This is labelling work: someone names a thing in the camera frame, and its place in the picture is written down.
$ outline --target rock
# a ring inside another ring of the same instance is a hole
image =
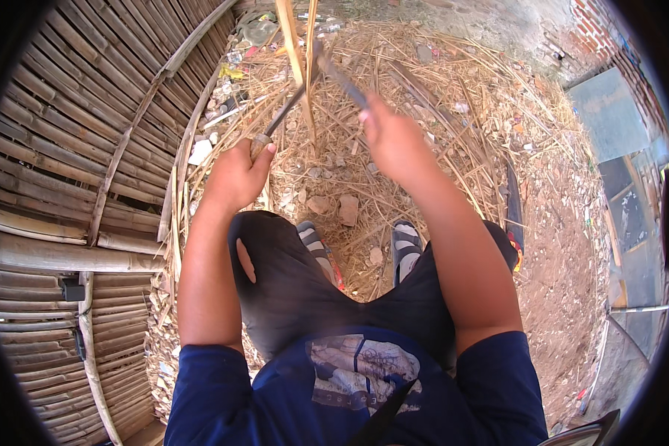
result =
[[[305,202],[308,208],[314,213],[323,214],[330,210],[330,200],[325,197],[315,195]]]
[[[307,189],[303,188],[297,193],[297,200],[304,204],[307,201]]]
[[[422,64],[430,64],[434,61],[434,54],[426,45],[417,45],[417,58]]]
[[[322,175],[322,168],[321,167],[312,167],[310,168],[309,171],[307,171],[307,174],[311,176],[312,178],[319,178]]]
[[[372,250],[369,252],[369,261],[374,265],[381,265],[384,261],[382,249],[379,247],[372,248]]]
[[[425,109],[424,107],[418,104],[414,104],[414,112],[419,116],[419,119],[425,122],[428,122],[430,124],[436,122],[436,116],[434,116],[434,114],[430,110]]]
[[[353,227],[357,224],[357,208],[359,199],[351,195],[339,197],[339,222],[345,226]]]

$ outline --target dirt ground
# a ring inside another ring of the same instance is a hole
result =
[[[442,170],[483,218],[502,226],[507,215],[504,160],[512,160],[524,207],[525,257],[523,268],[514,275],[521,316],[548,428],[567,425],[584,404],[584,393],[597,370],[609,239],[589,141],[562,89],[536,77],[521,61],[473,41],[432,33],[420,23],[350,22],[326,39],[335,63],[360,88],[378,89],[399,113],[419,122]],[[431,49],[432,59],[419,60],[421,46]],[[454,113],[450,126],[422,109],[395,81],[391,60],[401,61]],[[214,131],[219,135],[209,159],[188,175],[192,214],[212,160],[238,138],[252,137],[277,109],[272,99],[291,76],[287,64],[285,55],[261,50],[239,65],[249,75],[234,83],[247,89],[251,99],[268,96],[232,121],[201,130],[203,138]],[[217,92],[212,97],[217,99]],[[401,218],[413,221],[425,240],[426,226],[406,191],[376,169],[357,121],[358,109],[339,87],[331,81],[320,82],[312,103],[317,145],[309,142],[302,107],[296,107],[273,135],[280,150],[269,188],[251,208],[272,210],[294,224],[312,220],[334,251],[345,294],[367,302],[392,287],[392,223]],[[359,200],[353,227],[339,221],[339,199],[344,195]],[[326,206],[314,212],[308,202],[313,197],[321,197]],[[372,256],[376,248],[382,250],[381,261]],[[166,295],[158,293],[152,299],[152,303],[157,300],[155,308],[163,308],[163,301],[158,302],[161,294]],[[159,362],[178,371],[178,352],[164,353],[158,344],[163,342],[159,341],[162,333],[167,333],[164,344],[176,347],[173,311],[166,310],[170,325],[154,326],[151,333],[153,351],[158,354],[150,374],[162,420],[168,417],[175,373],[162,376],[163,386],[159,385]],[[251,376],[255,376],[262,359],[245,334],[243,341]]]

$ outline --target wooden handle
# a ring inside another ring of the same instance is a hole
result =
[[[255,138],[253,138],[252,142],[250,143],[250,162],[254,163],[255,160],[258,159],[258,156],[260,155],[260,152],[262,152],[262,149],[265,148],[265,146],[267,146],[271,142],[272,139],[270,139],[270,137],[267,135],[264,135],[262,133],[255,135]]]

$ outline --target foot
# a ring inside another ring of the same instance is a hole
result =
[[[397,220],[392,230],[394,286],[409,275],[423,252],[421,237],[414,224],[407,220]]]
[[[342,281],[342,274],[339,272],[335,257],[332,255],[332,250],[324,242],[317,229],[314,228],[314,224],[309,220],[303,221],[297,225],[297,235],[300,236],[303,245],[320,263],[324,276],[339,290],[344,290],[345,284]]]

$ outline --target bamboo slat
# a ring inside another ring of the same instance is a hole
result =
[[[163,261],[148,254],[31,240],[0,232],[0,263],[67,271],[156,272]]]

